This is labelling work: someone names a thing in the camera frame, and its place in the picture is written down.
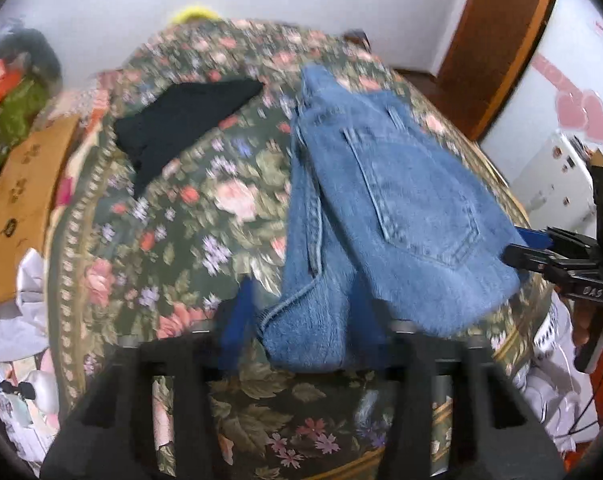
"jeans back pocket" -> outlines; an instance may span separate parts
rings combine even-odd
[[[385,240],[415,256],[457,267],[479,240],[464,189],[408,130],[343,131]]]

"yellow fluffy object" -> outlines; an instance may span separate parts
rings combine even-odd
[[[202,6],[190,6],[180,10],[172,18],[172,23],[179,24],[190,20],[219,20],[220,15],[214,10]]]

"pink heart sticker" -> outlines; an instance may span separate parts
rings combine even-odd
[[[588,116],[581,104],[581,94],[559,92],[555,100],[555,110],[559,125],[568,130],[583,130],[588,124]]]
[[[584,92],[582,105],[588,116],[586,136],[595,142],[603,142],[603,103],[601,98],[592,90],[587,90]]]

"floral bedspread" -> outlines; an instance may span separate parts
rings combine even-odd
[[[479,149],[368,52],[278,23],[168,28],[116,73],[103,120],[81,148],[74,193],[56,218],[47,295],[64,413],[122,338],[129,344],[181,334],[235,295],[238,276],[256,278],[262,304],[276,301],[290,193],[289,120],[300,67],[310,61],[329,66],[353,91],[391,89],[411,102],[425,130],[483,180],[514,223],[526,225]],[[264,92],[133,200],[132,168],[115,147],[114,120],[172,84],[237,75],[259,78]],[[487,336],[505,371],[523,374],[531,333],[548,304],[549,287],[534,277],[466,333]],[[445,466],[451,439],[449,386],[440,378],[433,405],[433,471]],[[211,389],[219,443],[235,478],[369,478],[392,421],[396,384],[374,372],[309,376],[275,369],[253,341],[238,374]],[[154,392],[158,464],[174,473],[169,378],[156,378]]]

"blue jeans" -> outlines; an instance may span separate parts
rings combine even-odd
[[[364,279],[395,319],[450,335],[518,291],[500,256],[523,244],[477,177],[421,131],[392,92],[354,94],[303,69],[281,300],[258,330],[271,360],[349,359],[348,295]]]

